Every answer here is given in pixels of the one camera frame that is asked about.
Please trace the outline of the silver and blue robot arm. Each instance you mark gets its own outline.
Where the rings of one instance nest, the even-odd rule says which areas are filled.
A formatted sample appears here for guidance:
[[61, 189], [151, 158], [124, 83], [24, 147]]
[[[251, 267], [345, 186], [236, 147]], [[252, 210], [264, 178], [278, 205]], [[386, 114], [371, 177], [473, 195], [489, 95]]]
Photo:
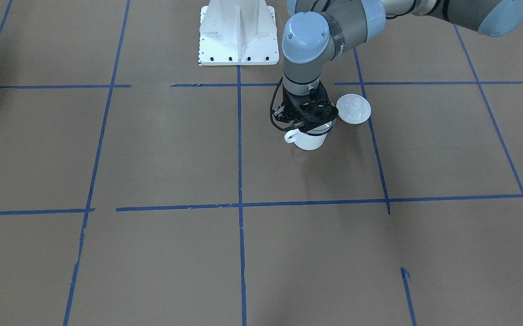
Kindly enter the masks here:
[[326, 62], [379, 35], [386, 22], [431, 16], [481, 35], [501, 37], [523, 23], [523, 0], [288, 0], [282, 53], [282, 104], [270, 122], [308, 132], [338, 117], [321, 82]]

